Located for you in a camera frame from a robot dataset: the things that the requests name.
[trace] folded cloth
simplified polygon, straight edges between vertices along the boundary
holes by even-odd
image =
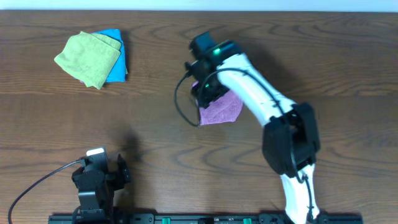
[[[122,41],[120,30],[118,29],[106,29],[102,31],[95,32],[94,34],[103,34],[111,37],[121,43],[120,56],[116,63],[114,64],[111,72],[109,73],[106,83],[108,82],[125,82],[126,81],[126,55],[124,49],[124,43]]]
[[[106,35],[91,35],[82,31],[69,38],[54,61],[86,86],[100,89],[120,56],[120,47],[120,42]]]
[[[234,122],[243,108],[242,100],[232,91],[226,92],[206,109],[199,108],[200,126]]]

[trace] white wall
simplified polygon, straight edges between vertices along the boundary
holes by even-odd
[[[0,0],[0,9],[398,12],[398,0]]]

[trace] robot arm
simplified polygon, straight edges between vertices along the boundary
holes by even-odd
[[[286,214],[296,224],[306,223],[311,198],[312,217],[316,218],[319,208],[313,191],[313,171],[319,140],[312,108],[308,104],[296,105],[279,93],[232,41],[216,45],[208,33],[204,33],[193,40],[190,48],[197,61],[188,68],[189,72],[199,81],[198,86],[206,86],[202,91],[193,90],[198,105],[206,108],[228,90],[235,92],[264,127],[263,154],[282,179]],[[205,78],[215,71],[220,71],[216,77]],[[286,115],[275,106],[270,93]],[[307,184],[299,182],[304,176],[308,178],[309,189]]]

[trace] wood grain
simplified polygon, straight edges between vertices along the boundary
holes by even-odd
[[[53,61],[71,35],[109,28],[123,33],[126,83],[86,88]],[[277,89],[316,109],[318,206],[398,223],[397,14],[144,11],[0,11],[0,223],[30,184],[96,146],[129,163],[134,181],[115,198],[127,210],[283,210],[250,111],[195,129],[173,106],[188,43],[206,30],[236,40]],[[179,97],[194,118],[192,81]],[[14,223],[72,212],[74,168],[29,192]]]

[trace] purple cloth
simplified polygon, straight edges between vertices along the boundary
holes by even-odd
[[[228,91],[218,100],[211,102],[206,109],[199,108],[200,126],[234,122],[243,108],[242,100],[232,91]]]

